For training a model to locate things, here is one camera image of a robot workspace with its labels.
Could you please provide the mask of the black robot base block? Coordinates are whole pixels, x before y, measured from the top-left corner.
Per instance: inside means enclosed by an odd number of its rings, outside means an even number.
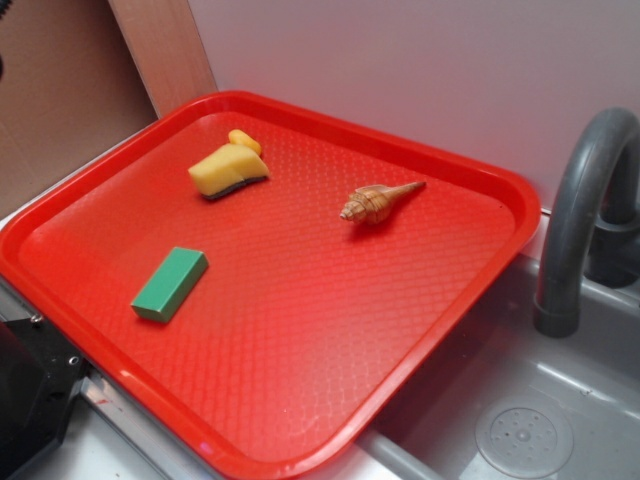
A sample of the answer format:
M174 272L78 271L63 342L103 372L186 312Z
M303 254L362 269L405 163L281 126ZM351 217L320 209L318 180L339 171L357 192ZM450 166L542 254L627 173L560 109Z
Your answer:
M49 321L1 323L1 477L14 479L60 447L86 372Z

